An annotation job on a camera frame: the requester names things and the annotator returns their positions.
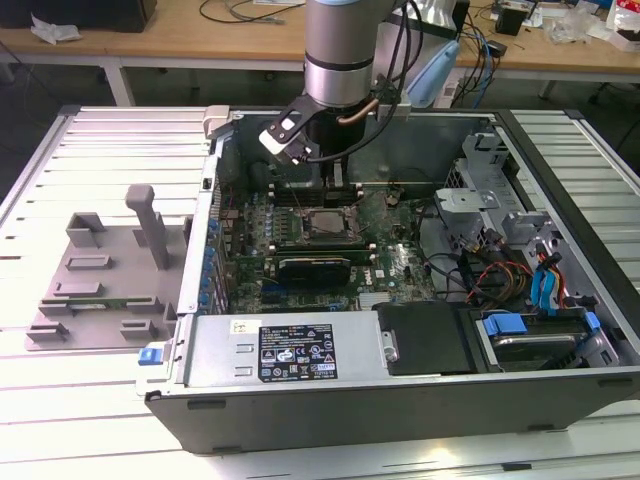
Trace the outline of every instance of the blue cable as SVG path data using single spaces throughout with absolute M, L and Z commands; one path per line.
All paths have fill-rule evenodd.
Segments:
M 487 61 L 485 63 L 487 67 L 486 68 L 487 75 L 484 79 L 484 85 L 482 87 L 482 91 L 478 94 L 475 101 L 473 102 L 473 106 L 471 107 L 474 109 L 478 108 L 478 105 L 480 105 L 480 102 L 484 98 L 484 94 L 487 92 L 487 88 L 489 88 L 489 82 L 491 81 L 491 53 L 489 52 L 489 45 L 487 44 L 486 38 L 480 37 L 480 40 L 482 40 L 482 43 L 484 45 L 484 52 L 485 52 L 485 55 L 487 56 Z
M 489 82 L 491 79 L 491 66 L 490 66 L 491 53 L 489 52 L 489 44 L 487 43 L 487 39 L 484 38 L 484 36 L 481 37 L 479 35 L 471 35 L 469 33 L 463 33 L 463 35 L 466 37 L 475 38 L 476 40 L 481 41 L 482 46 L 484 47 L 484 53 L 487 59 L 487 61 L 485 62 L 484 79 L 482 79 L 482 81 L 479 84 L 482 86 L 482 90 L 480 91 L 480 93 L 478 93 L 478 96 L 474 100 L 473 106 L 471 107 L 475 109 L 475 108 L 478 108 L 478 105 L 480 104 L 480 101 L 482 101 L 482 98 L 484 97 L 484 94 L 487 91 L 487 88 L 489 88 Z

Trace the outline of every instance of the green circuit board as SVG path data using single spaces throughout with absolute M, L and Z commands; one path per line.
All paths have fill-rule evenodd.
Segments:
M 354 311 L 363 309 L 361 301 L 373 293 L 383 294 L 380 298 L 391 302 L 433 299 L 433 282 L 411 240 L 414 209 L 415 201 L 389 207 L 386 189 L 365 191 L 354 206 L 344 207 L 357 228 L 349 238 L 356 242 L 361 238 L 363 245 L 345 250 L 318 247 L 312 253 L 349 259 L 348 283 L 313 290 L 284 288 L 276 279 L 279 262 L 310 255 L 304 250 L 308 247 L 303 231 L 305 209 L 272 207 L 266 195 L 254 195 L 239 209 L 241 221 L 227 225 L 229 261 L 234 271 L 229 313 Z M 240 248 L 243 241 L 247 245 Z M 274 243 L 286 244 L 289 250 L 274 254 L 269 249 Z M 295 250 L 296 245 L 301 245 L 300 251 Z

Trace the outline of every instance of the wooden table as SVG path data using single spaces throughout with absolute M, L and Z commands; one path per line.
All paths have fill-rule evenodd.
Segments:
M 301 71 L 304 58 L 304 9 L 285 12 L 285 25 L 220 24 L 200 16 L 201 0 L 158 0 L 143 33 L 82 31 L 76 42 L 49 45 L 27 29 L 0 29 L 2 40 L 26 63 L 97 65 L 106 71 L 116 103 L 133 105 L 124 67 Z M 487 0 L 474 0 L 471 14 Z M 259 15 L 271 10 L 246 5 L 241 11 Z M 206 13 L 232 17 L 221 0 Z M 598 39 L 589 45 L 553 45 L 541 29 L 521 29 L 517 37 L 494 32 L 493 22 L 474 17 L 489 37 L 508 46 L 496 76 L 538 80 L 640 82 L 640 55 L 624 53 Z M 473 67 L 476 52 L 463 41 L 454 77 Z M 0 62 L 13 59 L 0 51 Z

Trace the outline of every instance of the floor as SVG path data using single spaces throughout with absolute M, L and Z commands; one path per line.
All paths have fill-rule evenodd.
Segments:
M 7 194 L 31 153 L 55 118 L 60 104 L 113 105 L 109 86 L 92 67 L 36 66 L 35 75 L 26 68 L 15 71 L 11 85 L 0 85 L 0 200 Z M 300 73 L 278 73 L 270 80 L 262 72 L 198 71 L 200 90 L 189 88 L 187 70 L 129 69 L 138 105 L 285 105 L 303 88 Z M 537 93 L 541 83 L 497 79 L 487 91 L 481 107 L 522 109 L 577 109 L 614 147 L 631 124 L 640 118 L 640 90 L 614 85 L 602 92 L 597 105 L 589 97 L 598 84 L 565 82 L 556 85 L 549 100 Z M 465 100 L 466 107 L 472 99 Z M 620 149 L 621 156 L 640 171 L 640 128 Z

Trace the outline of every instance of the motherboard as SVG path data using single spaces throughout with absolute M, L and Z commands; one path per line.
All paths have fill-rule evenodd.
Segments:
M 268 192 L 241 203 L 222 195 L 228 313 L 357 311 L 434 298 L 414 241 L 425 200 L 365 188 L 348 205 L 324 208 L 289 193 L 288 202 Z

